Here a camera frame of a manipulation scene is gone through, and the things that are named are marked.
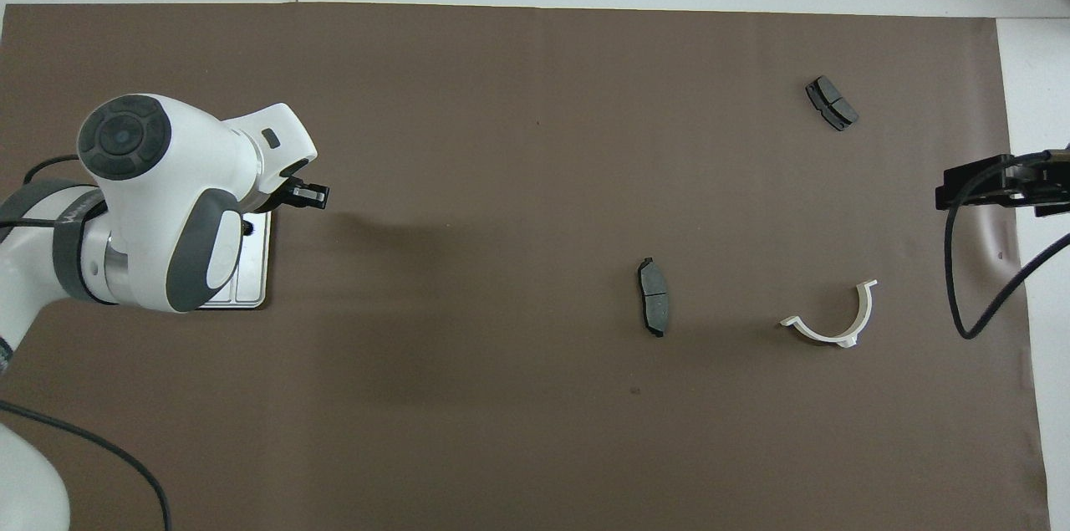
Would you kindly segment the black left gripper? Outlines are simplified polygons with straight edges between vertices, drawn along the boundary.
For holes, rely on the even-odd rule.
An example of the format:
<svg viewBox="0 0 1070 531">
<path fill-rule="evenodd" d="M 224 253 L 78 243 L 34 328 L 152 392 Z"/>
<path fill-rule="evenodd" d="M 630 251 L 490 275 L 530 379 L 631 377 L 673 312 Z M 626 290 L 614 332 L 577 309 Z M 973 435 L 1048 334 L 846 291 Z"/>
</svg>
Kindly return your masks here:
<svg viewBox="0 0 1070 531">
<path fill-rule="evenodd" d="M 325 208 L 331 188 L 322 185 L 304 185 L 302 180 L 284 180 L 274 192 L 274 208 Z"/>
</svg>

